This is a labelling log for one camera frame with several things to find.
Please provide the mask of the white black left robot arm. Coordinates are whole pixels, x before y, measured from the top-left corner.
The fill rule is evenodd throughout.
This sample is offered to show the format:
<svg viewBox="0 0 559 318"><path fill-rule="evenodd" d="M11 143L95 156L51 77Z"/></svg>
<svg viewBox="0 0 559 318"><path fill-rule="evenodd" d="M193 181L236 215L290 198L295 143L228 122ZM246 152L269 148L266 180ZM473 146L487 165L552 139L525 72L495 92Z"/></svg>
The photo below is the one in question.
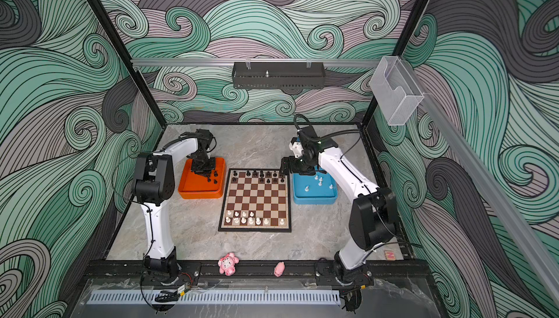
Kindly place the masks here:
<svg viewBox="0 0 559 318"><path fill-rule="evenodd" d="M214 140L209 130L185 132L162 149L140 153L136 159L132 194L143 210L148 236L143 264L150 271L168 274L172 282L180 272L168 202L176 186L174 164L190 159L190 171L195 176L211 179L216 162L209 156L209 147Z"/></svg>

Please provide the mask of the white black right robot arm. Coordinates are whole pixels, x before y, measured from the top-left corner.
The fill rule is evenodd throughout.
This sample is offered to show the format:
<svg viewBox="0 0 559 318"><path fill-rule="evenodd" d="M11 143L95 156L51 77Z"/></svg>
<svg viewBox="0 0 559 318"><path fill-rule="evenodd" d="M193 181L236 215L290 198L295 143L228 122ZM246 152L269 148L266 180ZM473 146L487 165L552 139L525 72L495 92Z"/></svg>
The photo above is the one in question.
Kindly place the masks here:
<svg viewBox="0 0 559 318"><path fill-rule="evenodd" d="M329 174L352 202L348 229L350 239L334 256L334 273L340 282L349 283L371 253L397 237L397 202L390 188L370 181L356 168L333 139L346 134L343 130L318 136L314 127L296 126L291 139L292 154L282 159L284 173Z"/></svg>

